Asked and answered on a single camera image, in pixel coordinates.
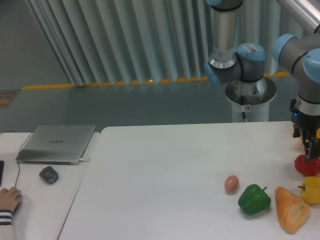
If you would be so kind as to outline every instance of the green bell pepper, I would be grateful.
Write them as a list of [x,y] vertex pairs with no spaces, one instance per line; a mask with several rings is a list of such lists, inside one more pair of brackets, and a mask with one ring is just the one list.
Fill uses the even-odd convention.
[[238,205],[245,214],[251,215],[269,207],[271,198],[257,184],[249,185],[238,200]]

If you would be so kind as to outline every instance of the yellow bell pepper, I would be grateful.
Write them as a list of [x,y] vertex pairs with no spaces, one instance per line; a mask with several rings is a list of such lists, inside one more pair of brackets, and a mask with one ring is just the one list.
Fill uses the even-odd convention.
[[307,204],[320,204],[320,177],[307,176],[298,188],[301,188],[301,197]]

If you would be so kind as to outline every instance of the cable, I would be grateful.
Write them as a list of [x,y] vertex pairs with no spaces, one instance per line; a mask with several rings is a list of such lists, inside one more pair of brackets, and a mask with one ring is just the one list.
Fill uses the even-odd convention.
[[[245,101],[245,97],[243,95],[240,96],[240,106],[242,107],[244,104],[244,101]],[[243,111],[241,112],[242,113],[242,118],[244,119],[244,121],[247,123],[247,117],[246,117],[246,112]]]
[[90,159],[84,159],[84,158],[80,158],[79,159],[79,163],[86,163],[86,162],[89,162]]
[[[19,149],[19,153],[21,152],[21,149],[22,147],[25,145],[25,143],[28,141],[28,139],[30,138],[30,136],[33,134],[33,132],[30,133],[30,135],[27,137],[27,139],[24,141],[24,143],[22,143],[20,149]],[[18,181],[18,177],[19,177],[19,174],[20,174],[20,164],[18,162],[18,168],[19,168],[19,171],[18,171],[18,175],[16,176],[16,180],[15,180],[15,184],[14,184],[14,187],[16,188],[17,187],[17,181]]]

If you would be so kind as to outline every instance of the bell pepper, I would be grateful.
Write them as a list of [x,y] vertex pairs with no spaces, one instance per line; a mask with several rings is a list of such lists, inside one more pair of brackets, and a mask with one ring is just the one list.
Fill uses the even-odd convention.
[[294,160],[295,169],[307,177],[317,175],[320,171],[320,159],[313,158],[312,161],[304,161],[304,158],[304,155],[299,155]]
[[301,197],[307,204],[320,204],[320,177],[307,176],[298,188],[301,188]]
[[251,215],[269,207],[271,198],[257,184],[249,185],[238,200],[238,205],[245,214]]

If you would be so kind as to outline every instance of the sleeve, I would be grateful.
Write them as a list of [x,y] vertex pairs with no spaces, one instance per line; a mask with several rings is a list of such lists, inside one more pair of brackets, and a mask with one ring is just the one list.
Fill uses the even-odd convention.
[[14,227],[11,225],[12,212],[0,211],[0,240],[16,240]]

